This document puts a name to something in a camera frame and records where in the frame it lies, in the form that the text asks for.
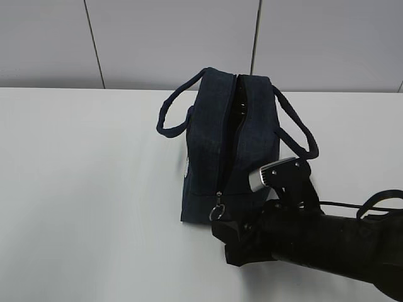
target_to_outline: metal ring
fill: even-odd
[[[219,209],[219,208],[222,208],[222,211],[221,211],[221,213],[219,214],[219,216],[217,217],[217,219],[214,219],[214,220],[220,220],[220,218],[222,217],[222,215],[224,215],[224,213],[225,213],[225,205],[223,204],[223,203],[219,203],[218,205],[216,205],[213,209],[212,209],[212,211],[210,212],[210,215],[208,216],[209,218],[210,218],[210,221],[213,221],[213,214],[214,214],[214,212],[217,210],[217,209]]]

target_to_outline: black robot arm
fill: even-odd
[[[279,199],[212,221],[213,235],[225,243],[227,263],[287,261],[372,283],[403,301],[403,210],[373,207],[383,199],[403,198],[403,191],[374,195],[356,218],[331,216],[321,210],[309,176],[309,164],[295,158],[251,173],[254,191],[270,186]],[[363,217],[368,210],[389,212]]]

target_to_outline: zipper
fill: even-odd
[[[230,172],[236,158],[239,134],[246,119],[246,110],[246,92],[242,76],[239,75],[237,77],[235,75],[232,82],[230,101],[227,105],[223,125],[222,150],[220,154],[219,176],[217,178],[216,190],[217,204],[222,204],[222,191],[229,180]],[[242,118],[240,121],[237,121],[236,119],[239,119],[239,115],[242,115]],[[233,126],[232,124],[235,124],[237,128],[236,130],[230,129],[233,135],[230,133],[228,136],[228,130]]]

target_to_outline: white table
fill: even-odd
[[[168,126],[195,94],[180,97]],[[391,301],[292,264],[229,266],[207,227],[182,224],[184,136],[155,131],[168,95],[0,89],[0,301]],[[286,95],[318,141],[322,200],[362,204],[403,188],[403,94]],[[280,120],[303,141],[282,111]]]

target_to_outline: navy blue bag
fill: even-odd
[[[200,79],[195,103],[185,121],[164,129],[167,111],[175,98]],[[309,151],[280,127],[275,96],[307,136]],[[181,221],[191,223],[209,223],[209,214],[217,204],[234,211],[262,206],[270,188],[253,193],[249,173],[278,160],[280,139],[303,159],[319,154],[311,132],[268,77],[203,69],[175,90],[159,113],[160,134],[172,138],[185,130],[188,171],[183,184]]]

